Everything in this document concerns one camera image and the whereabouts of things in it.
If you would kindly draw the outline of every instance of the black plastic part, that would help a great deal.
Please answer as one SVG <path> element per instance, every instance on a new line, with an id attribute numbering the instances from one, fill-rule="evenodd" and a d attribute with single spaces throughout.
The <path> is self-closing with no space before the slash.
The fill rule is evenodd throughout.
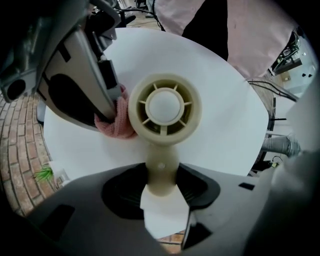
<path id="1" fill-rule="evenodd" d="M 118 80 L 115 76 L 114 66 L 111 60 L 102 60 L 98 62 L 99 69 L 101 71 L 104 83 L 107 89 L 111 89 L 117 86 Z"/>
<path id="2" fill-rule="evenodd" d="M 190 211 L 207 208 L 218 198 L 221 191 L 215 180 L 183 164 L 179 165 L 176 184 Z"/>
<path id="3" fill-rule="evenodd" d="M 102 189 L 102 200 L 120 218 L 143 220 L 140 202 L 147 181 L 146 164 L 141 163 L 108 180 Z"/>
<path id="4" fill-rule="evenodd" d="M 58 242 L 74 211 L 75 208 L 72 206 L 59 205 L 40 225 L 39 229 L 53 241 Z"/>
<path id="5" fill-rule="evenodd" d="M 2 245 L 10 245 L 13 241 L 19 241 L 13 247 L 14 255 L 32 256 L 67 256 L 59 245 L 48 238 L 28 219 L 19 216 L 14 212 L 3 214 L 1 217 L 6 224 L 1 225 L 1 232 L 5 235 L 1 238 Z"/>
<path id="6" fill-rule="evenodd" d="M 269 121 L 284 121 L 286 118 L 270 118 Z"/>
<path id="7" fill-rule="evenodd" d="M 264 171 L 265 169 L 268 169 L 271 166 L 272 166 L 272 162 L 270 161 L 259 161 L 252 166 L 251 170 Z"/>
<path id="8" fill-rule="evenodd" d="M 124 11 L 119 11 L 121 22 L 116 26 L 117 28 L 126 28 L 127 24 L 136 19 L 135 15 L 126 15 Z"/>
<path id="9" fill-rule="evenodd" d="M 195 226 L 190 226 L 189 233 L 186 238 L 186 241 L 183 245 L 183 250 L 188 249 L 207 237 L 211 236 L 212 232 L 210 232 L 204 225 L 201 223 L 197 223 Z"/>
<path id="10" fill-rule="evenodd" d="M 71 59 L 71 56 L 63 43 L 58 45 L 57 50 L 60 52 L 65 62 L 68 62 Z"/>
<path id="11" fill-rule="evenodd" d="M 99 11 L 97 14 L 88 17 L 85 24 L 85 30 L 89 29 L 94 31 L 96 36 L 99 37 L 103 32 L 111 29 L 115 24 L 115 19 L 105 13 Z"/>
<path id="12" fill-rule="evenodd" d="M 243 182 L 243 183 L 239 184 L 239 187 L 244 188 L 246 190 L 254 190 L 255 185 Z"/>
<path id="13" fill-rule="evenodd" d="M 26 82 L 22 79 L 15 80 L 10 84 L 6 94 L 10 100 L 17 99 L 26 89 Z"/>
<path id="14" fill-rule="evenodd" d="M 61 112 L 88 126 L 95 126 L 95 114 L 109 122 L 69 76 L 56 74 L 51 80 L 45 74 L 42 76 L 48 83 L 51 100 Z"/>
<path id="15" fill-rule="evenodd" d="M 271 118 L 270 118 L 270 115 L 269 115 L 269 122 L 268 122 L 268 127 L 267 127 L 267 129 L 269 130 L 269 131 L 273 131 L 274 130 L 274 127 L 275 127 L 275 122 L 274 122 L 274 118 L 276 118 L 276 116 L 275 116 L 275 109 L 276 109 L 276 107 L 277 107 L 277 99 L 276 99 L 276 97 L 273 97 L 273 104 L 272 104 L 273 106 L 273 111 L 272 111 L 272 114 L 271 114 Z"/>
<path id="16" fill-rule="evenodd" d="M 97 45 L 96 39 L 98 39 L 103 32 L 106 32 L 109 29 L 111 29 L 114 26 L 114 24 L 114 18 L 112 18 L 104 11 L 99 11 L 97 14 L 94 14 L 86 19 L 84 32 L 90 43 L 93 53 L 98 59 L 103 53 Z"/>

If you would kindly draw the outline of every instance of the gray robotic arm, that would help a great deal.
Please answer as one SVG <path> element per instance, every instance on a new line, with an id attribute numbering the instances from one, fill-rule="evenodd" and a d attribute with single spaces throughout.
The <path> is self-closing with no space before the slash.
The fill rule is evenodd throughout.
<path id="1" fill-rule="evenodd" d="M 58 1 L 41 11 L 2 67 L 8 102 L 37 92 L 58 116 L 89 129 L 95 129 L 94 114 L 115 117 L 121 89 L 103 51 L 117 38 L 120 17 L 108 1 L 91 3 L 101 11 L 89 14 L 87 0 Z"/>
<path id="2" fill-rule="evenodd" d="M 181 255 L 283 254 L 300 243 L 312 251 L 319 156 L 292 158 L 260 178 L 181 164 L 176 183 L 189 205 Z M 168 255 L 145 228 L 146 183 L 144 163 L 82 177 L 27 218 L 67 255 Z"/>

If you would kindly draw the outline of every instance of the green plant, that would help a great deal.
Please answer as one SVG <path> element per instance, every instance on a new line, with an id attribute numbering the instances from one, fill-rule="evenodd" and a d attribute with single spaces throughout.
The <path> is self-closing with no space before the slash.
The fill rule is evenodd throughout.
<path id="1" fill-rule="evenodd" d="M 48 181 L 54 176 L 54 172 L 52 171 L 49 165 L 43 165 L 41 171 L 38 171 L 34 174 L 34 180 L 36 182 Z"/>

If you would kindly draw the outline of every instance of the person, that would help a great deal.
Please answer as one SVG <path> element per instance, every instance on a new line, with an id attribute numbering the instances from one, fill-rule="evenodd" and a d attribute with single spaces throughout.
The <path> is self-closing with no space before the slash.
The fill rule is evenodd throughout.
<path id="1" fill-rule="evenodd" d="M 151 14 L 154 12 L 154 10 L 153 10 L 154 1 L 155 0 L 145 0 L 146 6 L 148 7 L 148 11 L 150 12 L 145 16 L 146 18 L 154 18 L 155 17 Z"/>
<path id="2" fill-rule="evenodd" d="M 298 27 L 271 0 L 156 0 L 154 9 L 165 31 L 208 48 L 246 79 L 263 76 Z"/>

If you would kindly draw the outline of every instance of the beige plastic arm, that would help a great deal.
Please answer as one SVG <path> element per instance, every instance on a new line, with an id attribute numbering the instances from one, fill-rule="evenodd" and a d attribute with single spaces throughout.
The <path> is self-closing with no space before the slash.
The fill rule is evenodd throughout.
<path id="1" fill-rule="evenodd" d="M 176 147 L 150 144 L 145 165 L 148 169 L 149 191 L 159 197 L 170 194 L 176 185 L 179 167 Z"/>

